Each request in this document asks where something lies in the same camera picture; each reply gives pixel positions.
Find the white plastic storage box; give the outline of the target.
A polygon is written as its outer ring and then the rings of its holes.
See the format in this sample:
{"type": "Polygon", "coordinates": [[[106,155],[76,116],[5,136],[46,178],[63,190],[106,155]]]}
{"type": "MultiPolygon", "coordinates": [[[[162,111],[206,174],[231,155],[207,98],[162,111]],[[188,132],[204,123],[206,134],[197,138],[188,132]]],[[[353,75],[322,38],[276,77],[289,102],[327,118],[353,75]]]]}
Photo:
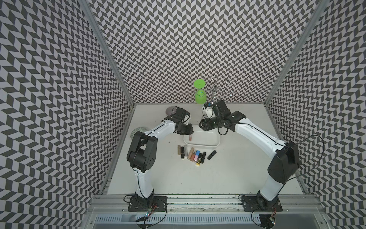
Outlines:
{"type": "Polygon", "coordinates": [[[193,125],[192,141],[189,141],[189,135],[184,135],[184,142],[195,148],[214,149],[220,145],[221,137],[215,129],[203,131],[198,125],[193,125]]]}

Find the beige tan lipstick tube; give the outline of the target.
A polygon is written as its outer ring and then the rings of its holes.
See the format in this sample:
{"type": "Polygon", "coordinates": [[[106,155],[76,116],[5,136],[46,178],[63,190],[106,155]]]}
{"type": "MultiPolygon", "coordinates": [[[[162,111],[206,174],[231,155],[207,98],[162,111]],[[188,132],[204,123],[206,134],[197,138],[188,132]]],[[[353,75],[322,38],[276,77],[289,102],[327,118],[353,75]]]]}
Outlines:
{"type": "Polygon", "coordinates": [[[191,148],[191,150],[188,154],[188,157],[187,157],[188,160],[191,160],[191,157],[192,157],[193,153],[194,153],[194,148],[191,148]]]}

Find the black lipstick silver band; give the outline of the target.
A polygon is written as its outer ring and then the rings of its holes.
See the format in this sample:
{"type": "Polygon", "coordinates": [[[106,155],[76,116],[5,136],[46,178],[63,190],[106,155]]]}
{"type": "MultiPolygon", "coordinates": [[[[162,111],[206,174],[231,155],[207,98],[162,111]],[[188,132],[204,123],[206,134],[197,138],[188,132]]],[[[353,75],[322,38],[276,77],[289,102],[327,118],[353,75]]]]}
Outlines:
{"type": "Polygon", "coordinates": [[[211,160],[212,159],[212,157],[215,155],[217,153],[217,151],[216,150],[214,150],[209,156],[208,156],[208,160],[211,160]]]}

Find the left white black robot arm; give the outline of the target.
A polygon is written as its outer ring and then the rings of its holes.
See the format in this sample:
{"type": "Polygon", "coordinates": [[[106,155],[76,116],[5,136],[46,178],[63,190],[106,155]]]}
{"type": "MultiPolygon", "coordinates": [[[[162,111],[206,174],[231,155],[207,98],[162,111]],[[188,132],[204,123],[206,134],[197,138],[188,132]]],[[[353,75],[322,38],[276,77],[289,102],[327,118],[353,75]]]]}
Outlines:
{"type": "Polygon", "coordinates": [[[148,178],[148,171],[156,161],[158,141],[174,133],[193,134],[193,125],[189,123],[190,117],[188,111],[177,107],[175,112],[164,118],[158,126],[134,134],[126,159],[135,173],[137,181],[135,194],[138,199],[142,201],[153,199],[153,187],[148,178]]]}

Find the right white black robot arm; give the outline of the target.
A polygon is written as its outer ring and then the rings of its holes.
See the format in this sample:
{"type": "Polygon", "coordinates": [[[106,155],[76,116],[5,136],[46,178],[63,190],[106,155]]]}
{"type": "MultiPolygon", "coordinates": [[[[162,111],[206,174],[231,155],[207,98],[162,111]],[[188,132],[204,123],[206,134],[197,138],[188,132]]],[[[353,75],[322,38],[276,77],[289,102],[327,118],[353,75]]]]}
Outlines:
{"type": "Polygon", "coordinates": [[[204,118],[200,121],[199,127],[203,131],[221,128],[231,130],[250,140],[271,159],[267,168],[268,177],[256,195],[256,204],[261,210],[273,208],[279,201],[279,192],[299,169],[297,144],[270,135],[239,111],[231,112],[223,100],[205,103],[202,113],[204,118]]]}

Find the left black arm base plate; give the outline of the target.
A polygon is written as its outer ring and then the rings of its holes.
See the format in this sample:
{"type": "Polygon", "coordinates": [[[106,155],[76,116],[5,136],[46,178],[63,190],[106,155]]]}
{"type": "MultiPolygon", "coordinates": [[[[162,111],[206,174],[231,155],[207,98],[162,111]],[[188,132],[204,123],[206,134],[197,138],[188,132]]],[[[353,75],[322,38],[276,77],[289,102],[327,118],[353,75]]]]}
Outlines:
{"type": "Polygon", "coordinates": [[[154,212],[165,212],[167,210],[167,196],[153,196],[148,199],[135,195],[130,198],[128,204],[129,212],[147,212],[149,208],[154,212]]]}

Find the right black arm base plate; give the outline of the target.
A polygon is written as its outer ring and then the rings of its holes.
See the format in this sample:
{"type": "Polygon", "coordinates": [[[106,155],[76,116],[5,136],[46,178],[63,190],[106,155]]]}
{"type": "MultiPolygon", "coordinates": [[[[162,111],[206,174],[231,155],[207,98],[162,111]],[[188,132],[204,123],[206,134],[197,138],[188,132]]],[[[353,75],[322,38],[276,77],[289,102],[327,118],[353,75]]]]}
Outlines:
{"type": "Polygon", "coordinates": [[[283,207],[279,197],[268,201],[264,197],[257,196],[240,196],[239,200],[242,202],[245,212],[263,211],[263,212],[282,212],[283,207]]]}

